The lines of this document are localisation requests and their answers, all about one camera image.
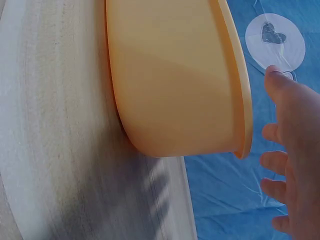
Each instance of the blue tablecloth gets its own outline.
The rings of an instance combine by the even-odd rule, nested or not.
[[[275,105],[264,89],[264,64],[257,63],[246,44],[246,31],[252,20],[261,14],[277,14],[290,20],[303,36],[305,57],[297,69],[291,69],[289,72],[296,81],[320,92],[320,1],[228,0],[228,4],[249,73],[253,102],[253,143],[251,153],[245,160],[238,160],[231,153],[185,157],[198,239],[287,240],[290,238],[286,234],[276,232],[271,226],[273,217],[287,214],[286,207],[267,197],[260,189],[260,180],[263,177],[284,179],[261,167],[260,155],[265,151],[283,148],[264,140],[261,136],[263,126],[276,121]],[[272,22],[272,17],[266,17],[266,23]],[[272,44],[286,46],[292,42],[291,39],[287,39],[291,35],[286,34],[286,28],[283,26],[283,35],[277,35],[280,25],[281,23],[273,24],[272,27],[265,26],[271,29],[271,32],[274,30],[273,36],[268,37],[271,42],[267,42],[267,38],[263,39],[269,44],[268,48],[273,48]],[[272,40],[273,37],[280,42],[272,42],[275,41]],[[284,48],[284,51],[300,51],[301,48],[298,47],[293,43],[290,49]]]

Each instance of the orange plastic bowl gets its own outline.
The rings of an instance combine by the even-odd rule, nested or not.
[[[248,155],[250,84],[225,0],[106,0],[123,127],[154,157]]]

